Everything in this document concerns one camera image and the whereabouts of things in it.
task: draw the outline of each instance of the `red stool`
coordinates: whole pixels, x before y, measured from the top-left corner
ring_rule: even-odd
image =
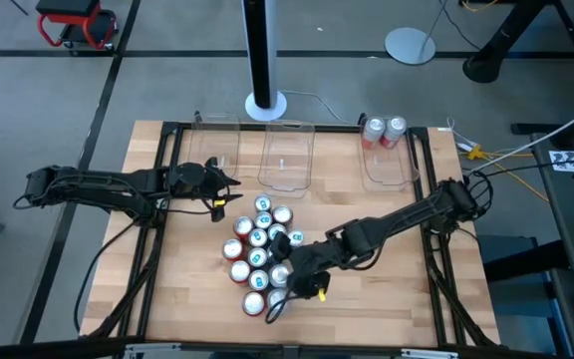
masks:
[[[113,50],[113,33],[119,32],[117,16],[101,10],[100,0],[40,0],[36,7],[41,14],[37,22],[41,36],[52,46],[62,44],[71,49],[74,43],[88,43],[97,50]],[[67,24],[59,39],[53,41],[43,27],[44,19]]]

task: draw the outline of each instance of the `transparent container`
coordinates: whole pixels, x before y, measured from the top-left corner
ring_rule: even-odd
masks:
[[[315,132],[310,123],[267,124],[258,181],[272,195],[301,197],[311,183]]]
[[[386,122],[391,117],[378,118]],[[402,190],[420,176],[418,169],[411,163],[411,144],[402,135],[392,149],[386,149],[379,141],[369,146],[368,141],[363,141],[367,120],[366,116],[360,118],[358,139],[363,186],[373,191]]]
[[[191,124],[189,162],[204,165],[215,157],[218,167],[230,178],[238,169],[240,119],[233,114],[194,114]]]

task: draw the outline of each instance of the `white pole base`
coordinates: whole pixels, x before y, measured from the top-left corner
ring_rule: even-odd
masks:
[[[425,32],[414,28],[400,28],[390,32],[385,39],[385,49],[391,57],[407,65],[421,65],[435,56],[433,39],[427,39]]]
[[[250,118],[256,121],[270,122],[278,120],[285,114],[285,111],[287,111],[287,99],[285,99],[285,95],[278,92],[276,95],[276,105],[271,109],[261,109],[256,106],[254,93],[251,93],[247,96],[247,100],[245,100],[245,111],[247,111],[247,115],[249,115]]]

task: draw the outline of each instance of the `wooden tabletop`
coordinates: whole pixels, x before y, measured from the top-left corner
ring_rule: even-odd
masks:
[[[136,122],[124,163],[126,173],[151,168],[162,122]],[[430,129],[437,178],[461,178],[452,133]],[[367,271],[332,269],[327,301],[290,302],[289,311],[267,325],[248,317],[241,299],[249,290],[232,283],[228,262],[221,256],[232,223],[253,215],[253,200],[263,192],[257,176],[264,132],[241,132],[235,192],[244,197],[229,203],[226,218],[212,223],[208,215],[168,215],[164,243],[149,316],[149,340],[224,343],[297,343],[311,345],[436,346],[427,272],[418,227],[390,238],[376,266]],[[183,134],[180,161],[187,160],[191,132]],[[274,197],[293,208],[294,226],[306,242],[324,240],[324,232],[353,218],[382,216],[415,201],[413,186],[402,191],[366,191],[358,161],[357,134],[317,133],[311,185],[303,198]],[[419,161],[423,163],[422,149]],[[198,201],[175,200],[174,208],[202,210]],[[113,212],[105,240],[130,220]],[[463,228],[474,232],[471,223]],[[97,328],[125,293],[133,260],[137,228],[100,258],[82,324],[82,334]],[[456,231],[450,242],[459,298],[486,335],[499,342],[495,317],[477,243]],[[141,308],[137,299],[130,333]],[[454,342],[447,303],[442,299],[446,334]]]

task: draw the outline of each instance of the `can lid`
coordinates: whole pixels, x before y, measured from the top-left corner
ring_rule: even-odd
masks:
[[[404,130],[407,126],[407,121],[400,116],[395,116],[391,119],[391,127],[395,130]]]
[[[234,224],[234,228],[236,229],[237,233],[249,233],[253,227],[254,222],[250,217],[247,216],[241,216],[240,218],[236,219],[236,224]]]
[[[264,270],[254,270],[249,274],[249,286],[254,290],[263,290],[269,285],[269,277]]]
[[[256,215],[256,226],[260,228],[267,228],[271,225],[271,214],[268,211],[260,211]]]
[[[256,315],[265,308],[265,300],[260,293],[249,292],[243,298],[243,310],[249,315]]]
[[[300,246],[305,240],[305,235],[300,230],[292,230],[287,236],[289,237],[289,244],[294,247]]]
[[[253,246],[263,246],[267,243],[267,232],[256,228],[249,232],[249,243]]]
[[[274,240],[276,237],[276,232],[278,231],[285,233],[287,229],[285,229],[285,226],[280,223],[272,224],[269,229],[267,229],[267,235],[269,235],[269,239]]]
[[[272,306],[274,306],[274,304],[285,299],[286,294],[287,293],[285,292],[285,289],[280,289],[280,288],[273,289],[267,295],[267,306],[269,308],[271,308]]]
[[[227,239],[223,245],[223,254],[227,258],[235,258],[243,251],[243,244],[238,239]]]
[[[274,209],[274,218],[281,223],[291,219],[291,208],[286,205],[279,205]]]
[[[263,248],[254,248],[249,251],[247,259],[251,266],[263,266],[267,262],[267,252]]]
[[[382,131],[385,127],[385,122],[379,118],[372,118],[368,121],[369,128],[373,131]]]
[[[289,269],[285,264],[276,264],[269,270],[269,275],[271,276],[272,284],[285,284],[287,283],[287,275],[289,275]]]
[[[243,281],[249,276],[249,272],[251,269],[249,268],[249,264],[247,264],[244,260],[237,260],[231,264],[229,267],[229,275],[235,281]]]
[[[254,200],[254,206],[259,210],[267,210],[271,207],[271,199],[265,194],[261,194]]]

